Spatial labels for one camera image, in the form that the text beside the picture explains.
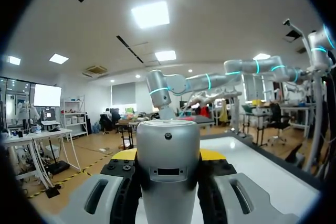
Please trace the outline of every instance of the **square ceiling light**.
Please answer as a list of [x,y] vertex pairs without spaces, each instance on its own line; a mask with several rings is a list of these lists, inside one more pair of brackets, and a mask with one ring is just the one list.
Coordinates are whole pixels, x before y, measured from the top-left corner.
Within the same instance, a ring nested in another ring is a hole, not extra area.
[[253,59],[254,60],[266,60],[266,59],[268,59],[270,57],[271,57],[271,55],[258,54],[257,56],[254,56]]
[[14,56],[8,56],[8,62],[14,65],[20,65],[21,59]]
[[176,60],[175,51],[156,52],[155,56],[158,61]]
[[167,2],[157,2],[132,9],[136,23],[140,28],[169,24]]
[[58,64],[63,64],[64,62],[66,62],[69,58],[64,57],[62,55],[58,55],[58,54],[54,54],[49,61],[58,63]]

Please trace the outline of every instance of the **red object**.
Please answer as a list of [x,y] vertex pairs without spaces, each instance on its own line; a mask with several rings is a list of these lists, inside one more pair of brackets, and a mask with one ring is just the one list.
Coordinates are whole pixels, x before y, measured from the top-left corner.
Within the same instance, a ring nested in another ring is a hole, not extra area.
[[195,117],[194,116],[186,116],[184,118],[178,118],[179,120],[186,120],[186,121],[194,121]]
[[209,109],[207,106],[204,106],[201,108],[200,115],[210,118],[210,113],[209,113]]

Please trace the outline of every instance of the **yellow black tape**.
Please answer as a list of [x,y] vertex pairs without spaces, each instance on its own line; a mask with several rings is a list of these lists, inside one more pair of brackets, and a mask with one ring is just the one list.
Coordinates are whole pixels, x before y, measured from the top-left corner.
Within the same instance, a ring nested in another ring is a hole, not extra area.
[[[63,184],[64,182],[71,180],[72,178],[76,177],[77,175],[79,175],[79,174],[81,174],[81,173],[84,173],[84,174],[86,174],[86,175],[92,176],[92,174],[88,173],[88,172],[86,171],[86,169],[88,169],[88,168],[90,168],[91,166],[95,165],[95,164],[98,163],[99,161],[102,161],[104,158],[106,158],[106,157],[108,157],[108,156],[110,156],[110,155],[105,155],[104,157],[102,157],[102,158],[100,158],[99,160],[95,161],[95,162],[92,163],[91,165],[85,167],[85,168],[84,168],[83,170],[81,170],[80,172],[76,172],[75,174],[71,175],[70,177],[68,177],[68,178],[66,178],[66,179],[63,179],[63,180],[57,182],[55,185],[61,185],[61,184]],[[46,190],[47,190],[47,189],[43,189],[43,190],[39,191],[38,193],[29,195],[27,198],[28,198],[28,199],[32,199],[32,198],[34,198],[34,197],[36,197],[36,196],[38,196],[38,195],[44,193]]]
[[39,191],[38,193],[35,193],[35,194],[33,194],[33,195],[29,195],[29,196],[28,196],[28,199],[32,199],[32,198],[34,198],[34,197],[36,197],[36,196],[38,196],[38,195],[44,193],[46,190],[47,190],[47,189],[44,189],[44,190]]

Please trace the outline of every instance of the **office chair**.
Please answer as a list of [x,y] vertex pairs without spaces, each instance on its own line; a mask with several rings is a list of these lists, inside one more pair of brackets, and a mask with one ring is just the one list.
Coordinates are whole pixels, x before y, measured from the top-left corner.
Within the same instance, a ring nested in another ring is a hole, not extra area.
[[281,108],[280,105],[277,103],[271,103],[270,109],[272,112],[272,116],[270,119],[271,122],[267,125],[267,127],[278,129],[278,134],[268,139],[268,142],[272,140],[271,146],[273,146],[274,142],[280,140],[283,142],[282,144],[285,145],[287,140],[280,135],[280,130],[282,131],[288,126],[290,126],[290,124],[288,123],[290,116],[281,115]]
[[112,131],[112,122],[105,114],[100,115],[99,124],[101,125],[101,128],[103,129],[103,135],[109,134],[108,131]]

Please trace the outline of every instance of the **glass wall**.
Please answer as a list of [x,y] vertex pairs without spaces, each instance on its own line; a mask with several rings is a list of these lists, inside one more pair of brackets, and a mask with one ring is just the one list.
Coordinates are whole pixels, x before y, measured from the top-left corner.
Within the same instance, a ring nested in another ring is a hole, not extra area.
[[34,90],[35,83],[0,77],[0,129],[21,129],[26,120],[35,123]]

